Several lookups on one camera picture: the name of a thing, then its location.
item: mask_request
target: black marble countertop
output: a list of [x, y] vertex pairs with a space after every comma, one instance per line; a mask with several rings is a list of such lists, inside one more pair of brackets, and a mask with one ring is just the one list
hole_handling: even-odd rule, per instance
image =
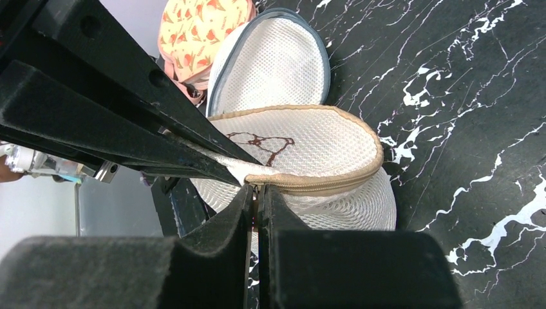
[[546, 308], [545, 1], [258, 5], [319, 32], [327, 102], [376, 128], [398, 228], [440, 243], [465, 307]]

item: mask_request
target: mesh pouch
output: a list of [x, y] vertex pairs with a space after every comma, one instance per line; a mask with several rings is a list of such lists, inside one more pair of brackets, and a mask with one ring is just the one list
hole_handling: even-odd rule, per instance
[[220, 46], [210, 73], [207, 116], [322, 104], [329, 87], [328, 54], [317, 32], [293, 11], [266, 10]]
[[[287, 205], [310, 227], [391, 230], [395, 200], [381, 168], [379, 138], [360, 118], [332, 106], [271, 106], [210, 118], [264, 166], [200, 149], [243, 183], [277, 185]], [[192, 179], [216, 212], [239, 187]]]
[[222, 42], [255, 16], [251, 0], [167, 2], [158, 47], [165, 73], [192, 103], [199, 103], [208, 88], [211, 65]]

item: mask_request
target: black object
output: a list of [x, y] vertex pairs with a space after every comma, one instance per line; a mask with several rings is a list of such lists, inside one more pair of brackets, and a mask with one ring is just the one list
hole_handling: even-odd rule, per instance
[[[98, 0], [1, 1], [0, 33], [2, 139], [94, 167], [106, 160], [152, 175], [233, 184], [226, 168], [187, 142], [257, 163], [204, 119]], [[154, 190], [180, 197], [181, 184], [189, 187], [187, 179], [159, 177]], [[178, 209], [177, 216], [194, 211], [197, 218], [199, 207], [206, 209]], [[0, 303], [244, 308], [253, 223], [262, 308], [461, 306], [429, 236], [310, 230], [268, 185], [244, 185], [205, 224], [185, 223], [195, 228], [188, 234], [170, 227], [186, 234], [181, 239], [24, 241], [0, 265]]]

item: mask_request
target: hand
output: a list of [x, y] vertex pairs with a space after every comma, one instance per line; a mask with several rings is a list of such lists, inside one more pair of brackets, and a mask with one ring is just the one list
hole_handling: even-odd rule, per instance
[[6, 163], [6, 156], [2, 156], [0, 158], [0, 183], [14, 182], [16, 180], [21, 179], [21, 177], [23, 177], [23, 174], [12, 172], [5, 163]]

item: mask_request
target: pink pouch with fruit print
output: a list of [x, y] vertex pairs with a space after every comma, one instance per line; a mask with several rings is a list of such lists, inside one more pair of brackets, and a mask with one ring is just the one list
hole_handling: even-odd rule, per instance
[[212, 62], [222, 42], [255, 16], [251, 0], [169, 0], [158, 47], [165, 73], [194, 105], [208, 88]]

